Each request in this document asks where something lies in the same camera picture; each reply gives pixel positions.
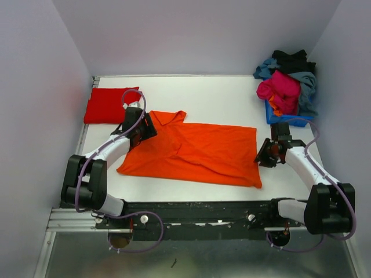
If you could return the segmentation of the orange t shirt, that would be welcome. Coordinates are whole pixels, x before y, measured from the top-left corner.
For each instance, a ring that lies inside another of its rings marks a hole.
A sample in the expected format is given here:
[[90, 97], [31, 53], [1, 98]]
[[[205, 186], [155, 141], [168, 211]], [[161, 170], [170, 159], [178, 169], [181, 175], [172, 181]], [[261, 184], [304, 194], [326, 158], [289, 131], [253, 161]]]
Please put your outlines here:
[[261, 188], [254, 127], [186, 123], [184, 111], [151, 111], [157, 135], [117, 168], [122, 175]]

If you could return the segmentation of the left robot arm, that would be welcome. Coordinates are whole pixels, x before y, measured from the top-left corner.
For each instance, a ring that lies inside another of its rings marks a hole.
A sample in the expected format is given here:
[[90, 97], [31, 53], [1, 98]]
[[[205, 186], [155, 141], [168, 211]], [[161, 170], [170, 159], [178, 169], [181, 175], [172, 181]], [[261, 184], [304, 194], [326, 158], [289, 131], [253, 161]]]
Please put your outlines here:
[[139, 107], [126, 109], [122, 123], [108, 140], [85, 155], [72, 155], [61, 189], [61, 201], [75, 206], [77, 212], [94, 210], [109, 215], [108, 221], [117, 229], [128, 224], [124, 201], [107, 193], [108, 169], [142, 141], [155, 137], [157, 131], [150, 114]]

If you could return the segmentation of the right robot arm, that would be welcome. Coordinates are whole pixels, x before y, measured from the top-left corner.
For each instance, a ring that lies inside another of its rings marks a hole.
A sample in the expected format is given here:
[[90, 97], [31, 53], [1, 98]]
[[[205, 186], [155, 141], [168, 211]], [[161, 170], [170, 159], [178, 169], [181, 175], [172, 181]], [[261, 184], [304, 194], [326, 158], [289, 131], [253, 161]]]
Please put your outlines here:
[[271, 137], [266, 138], [255, 158], [261, 167], [287, 164], [301, 178], [310, 194], [306, 201], [275, 198], [267, 211], [267, 221], [279, 227], [287, 220], [303, 224], [312, 235], [328, 235], [347, 240], [357, 228], [355, 188], [330, 175], [309, 152], [308, 144], [295, 140], [287, 122], [273, 123]]

